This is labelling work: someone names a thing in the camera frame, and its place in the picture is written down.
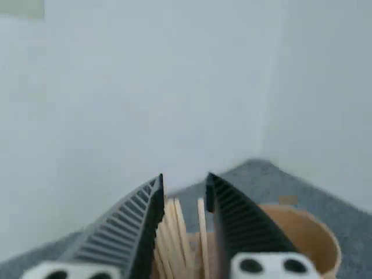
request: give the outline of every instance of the cardboard cup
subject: cardboard cup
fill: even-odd
[[[288,205],[260,205],[285,235],[314,264],[323,279],[336,278],[341,249],[331,230],[312,214]]]

